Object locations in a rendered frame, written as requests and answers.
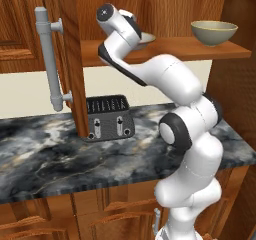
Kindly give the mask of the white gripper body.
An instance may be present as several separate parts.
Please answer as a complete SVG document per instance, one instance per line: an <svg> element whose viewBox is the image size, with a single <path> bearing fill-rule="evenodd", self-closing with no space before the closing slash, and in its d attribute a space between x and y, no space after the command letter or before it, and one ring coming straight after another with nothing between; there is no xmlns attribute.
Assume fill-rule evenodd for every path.
<svg viewBox="0 0 256 240"><path fill-rule="evenodd" d="M135 22L137 20L136 16L133 13L129 12L129 11L126 11L126 10L123 10L123 9L119 9L119 13L121 15L123 15L123 16L127 16L127 17L131 18Z"/></svg>

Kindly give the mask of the grey-green bowl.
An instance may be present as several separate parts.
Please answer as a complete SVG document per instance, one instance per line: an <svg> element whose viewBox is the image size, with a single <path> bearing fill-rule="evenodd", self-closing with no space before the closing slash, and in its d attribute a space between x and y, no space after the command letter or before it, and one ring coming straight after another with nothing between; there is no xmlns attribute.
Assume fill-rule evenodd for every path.
<svg viewBox="0 0 256 240"><path fill-rule="evenodd" d="M194 36L202 44L214 47L228 41L238 30L233 23L201 20L191 23Z"/></svg>
<svg viewBox="0 0 256 240"><path fill-rule="evenodd" d="M143 49L148 44L154 42L155 40L156 40L156 37L153 34L142 32L141 40L139 41L138 45L135 47L135 50Z"/></svg>

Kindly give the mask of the wooden base cabinet door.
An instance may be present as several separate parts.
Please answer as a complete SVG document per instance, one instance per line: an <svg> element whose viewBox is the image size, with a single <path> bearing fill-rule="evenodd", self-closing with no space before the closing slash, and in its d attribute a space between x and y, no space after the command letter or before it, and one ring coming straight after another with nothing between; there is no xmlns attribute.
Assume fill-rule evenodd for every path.
<svg viewBox="0 0 256 240"><path fill-rule="evenodd" d="M154 240L157 180L73 194L81 240Z"/></svg>
<svg viewBox="0 0 256 240"><path fill-rule="evenodd" d="M209 206L201 215L198 231L204 239L218 238L226 224L249 167L242 166L220 170L216 179L222 187L220 200Z"/></svg>
<svg viewBox="0 0 256 240"><path fill-rule="evenodd" d="M80 240L70 195L1 204L0 240Z"/></svg>

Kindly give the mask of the dark grey toaster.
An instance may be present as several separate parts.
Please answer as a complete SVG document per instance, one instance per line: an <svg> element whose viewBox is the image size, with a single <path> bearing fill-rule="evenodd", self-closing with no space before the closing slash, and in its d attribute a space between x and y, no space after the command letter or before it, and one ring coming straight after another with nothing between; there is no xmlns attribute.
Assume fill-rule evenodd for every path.
<svg viewBox="0 0 256 240"><path fill-rule="evenodd" d="M89 135L87 142L130 138L135 124L124 95L94 96L86 99Z"/></svg>

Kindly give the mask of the wooden wall cabinet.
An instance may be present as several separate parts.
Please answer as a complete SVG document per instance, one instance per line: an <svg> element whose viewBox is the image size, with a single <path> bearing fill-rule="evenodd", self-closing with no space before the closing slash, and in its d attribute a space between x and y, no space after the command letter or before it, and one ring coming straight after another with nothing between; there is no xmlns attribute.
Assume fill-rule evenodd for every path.
<svg viewBox="0 0 256 240"><path fill-rule="evenodd" d="M249 58L256 43L256 0L76 0L83 66L100 66L98 46L106 38L96 22L105 3L137 17L140 29L156 37L146 48L131 52L126 61L143 62L170 53L188 60ZM235 35L216 47L202 45L191 31L197 20L230 22Z"/></svg>

